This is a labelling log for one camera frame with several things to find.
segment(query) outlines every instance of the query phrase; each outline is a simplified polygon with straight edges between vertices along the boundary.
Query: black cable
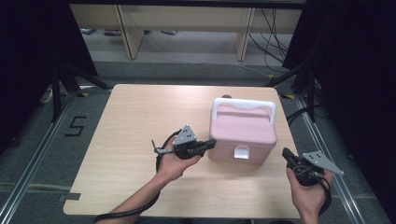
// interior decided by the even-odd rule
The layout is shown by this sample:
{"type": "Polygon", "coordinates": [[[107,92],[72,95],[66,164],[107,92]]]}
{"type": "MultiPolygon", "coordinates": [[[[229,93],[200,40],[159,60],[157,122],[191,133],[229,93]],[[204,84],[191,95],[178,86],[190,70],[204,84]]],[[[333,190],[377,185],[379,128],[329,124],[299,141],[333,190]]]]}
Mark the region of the black cable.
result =
{"type": "Polygon", "coordinates": [[[276,10],[273,8],[273,25],[272,26],[271,26],[270,22],[268,21],[263,9],[262,9],[262,15],[264,16],[265,21],[267,22],[268,27],[270,28],[270,31],[271,31],[270,34],[273,35],[274,39],[276,40],[276,43],[277,43],[277,47],[276,48],[282,49],[280,47],[280,46],[282,46],[283,48],[287,49],[287,47],[285,45],[283,45],[279,41],[279,39],[277,38],[277,33],[276,33],[276,10]]]}
{"type": "MultiPolygon", "coordinates": [[[[278,47],[277,47],[277,48],[279,49],[279,52],[281,51],[281,49],[279,48],[279,43],[280,43],[280,42],[279,42],[279,40],[277,39],[277,36],[275,36],[274,30],[273,30],[273,28],[272,28],[270,22],[268,21],[267,17],[265,16],[265,13],[264,13],[264,10],[263,10],[263,9],[262,9],[262,15],[264,16],[264,18],[265,18],[265,20],[266,20],[266,22],[267,22],[267,24],[268,24],[268,27],[270,28],[270,31],[271,31],[268,40],[264,38],[264,39],[267,41],[267,44],[266,44],[266,46],[265,46],[265,51],[264,51],[264,53],[265,53],[265,55],[264,55],[264,56],[265,56],[265,57],[264,57],[265,64],[266,64],[266,66],[267,66],[269,69],[271,69],[271,70],[273,70],[273,71],[275,71],[275,72],[284,73],[284,72],[282,72],[282,71],[277,71],[277,70],[273,69],[271,66],[268,65],[268,62],[267,62],[267,59],[266,59],[266,54],[268,53],[268,45],[270,45],[272,35],[274,36],[274,38],[275,38],[275,40],[276,40],[276,42],[277,42],[277,44],[278,44],[278,47]]],[[[272,56],[273,58],[279,60],[281,63],[283,63],[283,60],[278,59],[274,54],[269,54],[269,55],[272,56]]]]}
{"type": "MultiPolygon", "coordinates": [[[[320,107],[320,106],[322,106],[322,104],[317,104],[317,105],[314,105],[314,108],[315,108],[315,107],[320,107]]],[[[301,114],[303,114],[304,112],[307,112],[307,111],[308,111],[308,108],[307,108],[307,107],[304,107],[304,108],[301,108],[301,109],[297,110],[296,112],[292,113],[291,115],[287,116],[287,117],[286,117],[286,120],[288,121],[289,126],[291,125],[291,123],[292,123],[299,115],[301,115],[301,114]]]]}
{"type": "Polygon", "coordinates": [[[267,49],[264,49],[259,43],[257,43],[256,40],[253,38],[253,36],[251,34],[249,34],[249,36],[250,36],[251,40],[253,41],[253,43],[257,46],[257,48],[259,48],[260,50],[264,51],[266,54],[270,55],[271,57],[273,57],[274,59],[276,59],[280,63],[283,63],[283,61],[281,59],[279,59],[278,57],[276,57],[275,54],[271,53],[267,49]]]}
{"type": "MultiPolygon", "coordinates": [[[[166,141],[163,143],[163,147],[162,149],[164,149],[166,147],[166,145],[168,144],[169,140],[171,140],[171,138],[177,134],[179,134],[181,132],[181,130],[172,133],[167,139],[166,141]]],[[[158,172],[158,169],[160,168],[160,163],[161,163],[161,157],[160,155],[157,156],[157,161],[156,161],[156,172],[158,172]]],[[[130,216],[134,216],[137,214],[141,214],[144,211],[148,210],[152,205],[154,205],[158,198],[160,197],[161,192],[159,192],[153,199],[151,199],[151,201],[149,203],[147,203],[146,205],[143,205],[139,208],[136,208],[134,210],[130,210],[130,211],[125,211],[125,212],[118,212],[118,213],[107,213],[107,214],[102,214],[99,215],[97,217],[95,217],[95,219],[93,220],[93,223],[96,223],[100,220],[103,219],[111,219],[111,218],[119,218],[119,217],[130,217],[130,216]]]]}
{"type": "MultiPolygon", "coordinates": [[[[262,38],[265,40],[265,42],[269,42],[269,41],[267,40],[267,38],[265,38],[265,36],[264,36],[262,33],[260,33],[260,35],[261,35],[262,38]]],[[[270,45],[271,45],[272,47],[274,47],[274,48],[281,48],[281,49],[282,49],[282,47],[276,46],[276,45],[273,44],[273,43],[270,43],[270,45]]]]}
{"type": "Polygon", "coordinates": [[[321,179],[319,179],[317,176],[313,175],[313,177],[318,181],[318,183],[323,187],[324,190],[324,195],[326,197],[324,204],[320,207],[319,210],[319,216],[321,216],[332,204],[332,192],[330,190],[330,183],[329,181],[322,177],[321,179]],[[328,188],[326,188],[326,186],[324,186],[323,182],[321,180],[326,181],[328,188]]]}

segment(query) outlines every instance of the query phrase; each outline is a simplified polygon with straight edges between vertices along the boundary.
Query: hand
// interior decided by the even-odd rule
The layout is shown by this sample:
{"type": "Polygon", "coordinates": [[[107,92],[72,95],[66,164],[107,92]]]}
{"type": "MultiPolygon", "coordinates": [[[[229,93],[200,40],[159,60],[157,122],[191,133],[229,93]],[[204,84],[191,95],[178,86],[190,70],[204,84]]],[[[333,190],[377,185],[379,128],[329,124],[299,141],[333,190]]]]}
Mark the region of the hand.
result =
{"type": "MultiPolygon", "coordinates": [[[[291,187],[291,198],[303,223],[318,223],[319,210],[326,200],[323,187],[320,184],[302,186],[290,168],[287,168],[286,172],[291,187]]],[[[332,183],[332,172],[325,170],[323,177],[329,184],[332,183]]],[[[322,180],[322,182],[326,187],[328,186],[326,181],[322,180]]]]}
{"type": "MultiPolygon", "coordinates": [[[[175,138],[175,136],[171,138],[165,148],[173,149],[172,142],[175,138]]],[[[156,175],[164,178],[164,181],[169,183],[183,176],[184,171],[200,159],[201,156],[194,156],[189,160],[182,160],[175,153],[164,154],[156,175]]]]}

